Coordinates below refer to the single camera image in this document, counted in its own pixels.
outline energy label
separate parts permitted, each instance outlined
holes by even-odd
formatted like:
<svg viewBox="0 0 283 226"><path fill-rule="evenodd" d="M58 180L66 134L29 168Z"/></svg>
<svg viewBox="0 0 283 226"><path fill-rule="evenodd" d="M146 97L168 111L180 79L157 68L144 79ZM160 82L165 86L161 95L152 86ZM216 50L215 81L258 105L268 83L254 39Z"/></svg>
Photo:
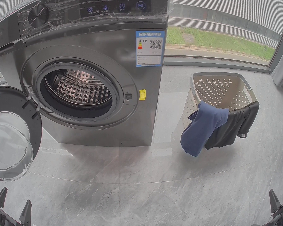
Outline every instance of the energy label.
<svg viewBox="0 0 283 226"><path fill-rule="evenodd" d="M162 66L165 31L136 31L136 66Z"/></svg>

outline black clothing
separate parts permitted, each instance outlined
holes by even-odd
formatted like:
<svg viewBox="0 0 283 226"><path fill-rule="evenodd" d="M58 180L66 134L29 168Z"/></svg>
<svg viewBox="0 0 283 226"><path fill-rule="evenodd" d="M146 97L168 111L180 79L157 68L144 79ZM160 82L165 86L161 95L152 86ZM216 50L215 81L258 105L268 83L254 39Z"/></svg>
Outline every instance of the black clothing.
<svg viewBox="0 0 283 226"><path fill-rule="evenodd" d="M259 110L259 102L255 101L241 109L228 112L228 120L215 129L205 144L206 149L222 147L234 143L236 136L246 138Z"/></svg>

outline laundry basket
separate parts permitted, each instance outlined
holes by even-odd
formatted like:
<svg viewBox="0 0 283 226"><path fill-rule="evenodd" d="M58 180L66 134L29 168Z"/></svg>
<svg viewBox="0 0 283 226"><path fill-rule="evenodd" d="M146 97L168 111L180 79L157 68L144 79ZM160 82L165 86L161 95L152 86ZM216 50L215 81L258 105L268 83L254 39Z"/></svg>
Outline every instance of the laundry basket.
<svg viewBox="0 0 283 226"><path fill-rule="evenodd" d="M198 110L201 100L216 108L241 109L257 101L252 88L238 73L203 72L194 73L182 114L184 128L191 121L188 117Z"/></svg>

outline washing machine door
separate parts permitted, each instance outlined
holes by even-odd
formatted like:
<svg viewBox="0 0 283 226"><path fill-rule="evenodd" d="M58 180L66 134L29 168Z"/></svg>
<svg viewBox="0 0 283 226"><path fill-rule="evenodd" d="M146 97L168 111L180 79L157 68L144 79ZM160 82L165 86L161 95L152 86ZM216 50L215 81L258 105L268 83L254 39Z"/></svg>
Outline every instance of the washing machine door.
<svg viewBox="0 0 283 226"><path fill-rule="evenodd" d="M0 87L0 181L28 171L41 143L42 122L34 101L16 88Z"/></svg>

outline control knob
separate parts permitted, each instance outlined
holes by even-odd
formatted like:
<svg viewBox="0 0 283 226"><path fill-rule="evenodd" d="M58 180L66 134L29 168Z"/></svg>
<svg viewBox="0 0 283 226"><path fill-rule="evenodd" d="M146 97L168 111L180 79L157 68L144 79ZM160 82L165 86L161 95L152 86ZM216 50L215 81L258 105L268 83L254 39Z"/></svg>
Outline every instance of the control knob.
<svg viewBox="0 0 283 226"><path fill-rule="evenodd" d="M49 17L48 8L45 5L36 5L34 6L28 14L28 23L33 28L40 28L45 24Z"/></svg>

